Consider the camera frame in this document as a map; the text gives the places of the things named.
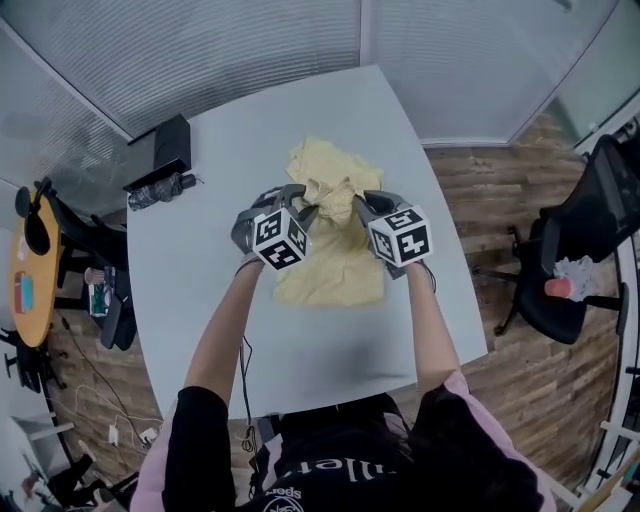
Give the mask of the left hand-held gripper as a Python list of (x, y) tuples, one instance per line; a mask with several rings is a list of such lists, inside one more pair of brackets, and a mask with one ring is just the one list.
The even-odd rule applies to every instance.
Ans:
[(298, 210), (293, 200), (306, 193), (304, 184), (287, 184), (262, 193), (247, 210), (240, 212), (231, 239), (243, 253), (239, 270), (260, 261), (280, 272), (303, 262), (311, 253), (307, 231), (318, 214), (318, 206)]

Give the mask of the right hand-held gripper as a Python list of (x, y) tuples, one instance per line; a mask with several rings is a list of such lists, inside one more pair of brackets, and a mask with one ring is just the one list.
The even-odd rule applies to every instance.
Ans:
[(354, 199), (353, 207), (374, 255), (392, 279), (398, 279), (412, 263), (426, 266), (433, 252), (429, 221), (421, 207), (381, 190), (364, 190), (364, 199)]

